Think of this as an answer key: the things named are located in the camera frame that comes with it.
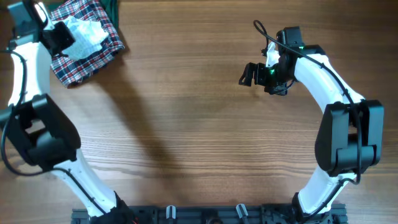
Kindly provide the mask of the light blue striped baby pants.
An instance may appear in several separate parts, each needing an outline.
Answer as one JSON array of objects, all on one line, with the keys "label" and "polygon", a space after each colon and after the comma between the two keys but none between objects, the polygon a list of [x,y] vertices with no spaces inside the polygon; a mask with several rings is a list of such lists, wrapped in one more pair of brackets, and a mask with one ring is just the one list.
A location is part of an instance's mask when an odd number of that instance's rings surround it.
[{"label": "light blue striped baby pants", "polygon": [[101,43],[109,37],[109,33],[102,28],[98,21],[84,21],[68,16],[64,20],[53,21],[53,23],[54,25],[66,25],[74,38],[74,43],[61,51],[72,60],[81,60],[99,52],[103,48]]}]

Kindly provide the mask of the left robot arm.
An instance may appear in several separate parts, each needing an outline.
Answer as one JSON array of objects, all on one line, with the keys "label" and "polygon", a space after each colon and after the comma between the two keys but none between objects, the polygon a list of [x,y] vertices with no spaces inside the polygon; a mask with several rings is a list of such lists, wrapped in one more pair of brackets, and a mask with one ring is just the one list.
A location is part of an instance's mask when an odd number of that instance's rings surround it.
[{"label": "left robot arm", "polygon": [[53,22],[44,4],[19,1],[7,7],[14,37],[3,52],[14,63],[10,100],[1,110],[1,158],[15,175],[52,174],[85,206],[88,223],[139,223],[136,214],[93,171],[81,151],[75,125],[49,95],[54,56],[76,42],[64,22]]}]

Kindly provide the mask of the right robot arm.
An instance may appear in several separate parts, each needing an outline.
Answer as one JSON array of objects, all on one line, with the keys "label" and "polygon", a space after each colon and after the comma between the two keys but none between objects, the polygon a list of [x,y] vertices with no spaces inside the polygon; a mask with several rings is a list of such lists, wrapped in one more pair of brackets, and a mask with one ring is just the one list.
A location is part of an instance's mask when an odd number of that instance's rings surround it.
[{"label": "right robot arm", "polygon": [[239,84],[285,96],[300,82],[323,113],[314,147],[317,167],[284,216],[290,223],[320,223],[327,217],[338,222],[340,215],[331,212],[335,198],[347,184],[359,185],[362,174],[380,161],[384,107],[355,92],[319,45],[304,44],[298,26],[272,38],[259,20],[253,24],[266,39],[261,51],[266,62],[248,63]]}]

